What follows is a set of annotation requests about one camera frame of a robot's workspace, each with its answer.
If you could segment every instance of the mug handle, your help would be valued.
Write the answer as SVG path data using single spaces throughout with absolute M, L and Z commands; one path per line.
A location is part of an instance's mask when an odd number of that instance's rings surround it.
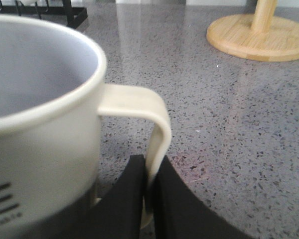
M 171 142 L 170 120 L 165 103 L 157 93 L 143 87 L 104 84 L 103 92 L 97 108 L 98 115 L 142 118 L 155 123 L 145 157 L 148 192 Z M 144 209 L 142 227 L 152 219 L 152 210 Z

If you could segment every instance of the mug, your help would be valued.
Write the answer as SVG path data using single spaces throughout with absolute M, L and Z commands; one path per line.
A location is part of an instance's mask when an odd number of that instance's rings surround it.
M 0 15 L 0 239 L 46 238 L 89 210 L 102 116 L 154 122 L 146 154 L 152 185 L 171 141 L 165 104 L 149 89 L 105 84 L 106 68 L 87 36 Z

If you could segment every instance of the countertop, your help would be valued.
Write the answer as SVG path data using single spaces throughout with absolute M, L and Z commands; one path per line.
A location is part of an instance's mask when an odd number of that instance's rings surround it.
M 209 24 L 252 7 L 83 2 L 78 28 L 106 52 L 107 83 L 148 87 L 166 102 L 167 153 L 194 194 L 260 239 L 299 239 L 299 60 L 256 62 L 206 40 Z M 299 22 L 299 8 L 276 16 Z M 129 156 L 145 153 L 152 123 L 105 117 L 100 195 Z M 154 238 L 152 226 L 142 238 Z

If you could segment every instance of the wooden stand base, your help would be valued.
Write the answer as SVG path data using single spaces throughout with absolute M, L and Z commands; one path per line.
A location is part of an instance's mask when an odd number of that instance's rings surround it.
M 251 30 L 253 14 L 220 18 L 207 29 L 211 45 L 227 54 L 257 61 L 299 59 L 299 23 L 273 16 L 266 33 Z

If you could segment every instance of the mug rim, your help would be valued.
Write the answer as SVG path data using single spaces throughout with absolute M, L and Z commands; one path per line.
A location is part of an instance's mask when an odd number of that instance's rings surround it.
M 29 128 L 39 124 L 40 122 L 56 117 L 75 104 L 81 102 L 99 83 L 102 82 L 107 68 L 106 55 L 95 41 L 83 33 L 57 23 L 30 17 L 0 14 L 0 22 L 35 25 L 38 27 L 46 27 L 61 31 L 79 39 L 80 41 L 84 41 L 84 43 L 94 51 L 98 58 L 98 65 L 93 74 L 75 89 L 37 106 L 0 117 L 0 135 Z

